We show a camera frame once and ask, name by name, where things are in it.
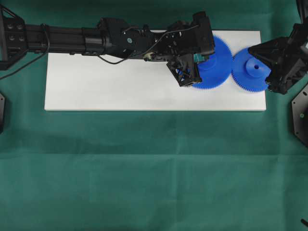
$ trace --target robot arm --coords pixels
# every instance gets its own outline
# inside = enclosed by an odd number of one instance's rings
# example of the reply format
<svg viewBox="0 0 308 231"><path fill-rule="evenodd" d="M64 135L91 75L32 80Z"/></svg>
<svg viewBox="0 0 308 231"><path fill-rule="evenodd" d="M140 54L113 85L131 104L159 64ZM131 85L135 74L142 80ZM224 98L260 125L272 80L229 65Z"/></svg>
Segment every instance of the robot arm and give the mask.
<svg viewBox="0 0 308 231"><path fill-rule="evenodd" d="M178 21L166 32L155 33L147 25L138 28L115 18L101 18L95 28L26 25L21 17L2 5L0 45L0 70L9 69L27 52L98 56L110 64L144 59L167 62L180 86L202 82L193 56L201 54L206 61L215 49L210 21L205 12L194 14L191 23ZM105 54L122 60L111 63L101 57Z"/></svg>
<svg viewBox="0 0 308 231"><path fill-rule="evenodd" d="M289 37L277 38L248 49L271 69L269 90L286 94L308 71L308 0L296 0L301 24L294 24Z"/></svg>

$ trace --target blue plastic gear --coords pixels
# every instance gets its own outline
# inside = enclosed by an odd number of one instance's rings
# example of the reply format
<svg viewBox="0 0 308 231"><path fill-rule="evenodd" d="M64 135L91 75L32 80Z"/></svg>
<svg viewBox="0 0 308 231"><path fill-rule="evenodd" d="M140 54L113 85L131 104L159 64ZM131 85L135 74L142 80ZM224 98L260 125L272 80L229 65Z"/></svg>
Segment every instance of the blue plastic gear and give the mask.
<svg viewBox="0 0 308 231"><path fill-rule="evenodd" d="M247 48L238 52L233 61L232 76L241 88L251 92L260 92L268 88L265 79L271 70L249 54Z"/></svg>
<svg viewBox="0 0 308 231"><path fill-rule="evenodd" d="M206 62L198 64L202 83L193 85L199 89L212 89L221 85L231 74L232 53L228 45L217 36L214 36L215 53L209 56Z"/></svg>

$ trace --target white board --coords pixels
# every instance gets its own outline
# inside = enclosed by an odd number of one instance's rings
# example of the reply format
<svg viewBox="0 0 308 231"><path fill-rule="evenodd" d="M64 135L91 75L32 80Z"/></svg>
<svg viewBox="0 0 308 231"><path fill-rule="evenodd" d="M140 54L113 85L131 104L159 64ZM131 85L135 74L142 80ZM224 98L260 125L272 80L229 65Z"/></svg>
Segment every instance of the white board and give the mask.
<svg viewBox="0 0 308 231"><path fill-rule="evenodd" d="M229 45L233 55L261 42L259 31L214 34ZM247 92L231 75L212 90L180 88L166 63L128 60L110 65L97 57L50 53L45 110L264 111L266 101L264 91Z"/></svg>

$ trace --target black cable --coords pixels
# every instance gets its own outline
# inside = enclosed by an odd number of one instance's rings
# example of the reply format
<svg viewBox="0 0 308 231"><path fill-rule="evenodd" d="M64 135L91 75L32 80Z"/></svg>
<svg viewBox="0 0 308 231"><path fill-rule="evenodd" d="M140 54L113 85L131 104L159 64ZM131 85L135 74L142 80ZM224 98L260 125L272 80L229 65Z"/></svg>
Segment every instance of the black cable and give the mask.
<svg viewBox="0 0 308 231"><path fill-rule="evenodd" d="M199 25L195 25L195 26L189 27L189 28L187 28L187 29L168 31L168 32L164 33L164 34L159 38L159 40L157 40L157 41L156 41L149 49L147 49L145 52L140 53L140 54L136 54L136 55L133 55L133 56L129 56L129 57L127 57L127 58L125 58L125 59L122 59L122 60L120 60L120 61L118 61L118 62L115 62L115 63L110 62L110 61L108 61L108 60L102 58L100 55L99 55L98 57L99 57L101 60L105 61L106 63L116 65L116 64L119 64L119 63L121 63L121 62L124 62L124 61L126 61L126 60L128 60L128 59L132 59L132 58L137 57L137 56L140 56L140 55L145 55L147 52L149 52L151 49L153 49L153 47L155 47L155 46L163 39L164 36L166 36L166 35L168 35L168 34L178 33L178 32L183 32L183 31L191 30L191 29L194 29L194 28L196 28L196 27L198 27L198 26L199 26Z"/></svg>
<svg viewBox="0 0 308 231"><path fill-rule="evenodd" d="M7 77L10 77L12 75L15 75L16 73L20 72L22 69L26 68L27 66L29 66L30 64L34 63L35 61L39 60L40 58L42 58L44 55L46 55L48 52L49 52L49 49L50 49L50 39L49 39L49 36L48 36L48 33L47 33L47 30L46 30L46 25L45 24L41 24L41 27L43 28L43 31L45 33L45 36L46 36L46 40L47 40L47 49L45 50L45 52L40 55L39 57L33 59L32 61L30 61L29 63L23 65L22 67L18 68L16 71L13 71L12 73L8 74L8 75L5 75L5 76L2 76L0 77L0 80L2 79L5 79Z"/></svg>

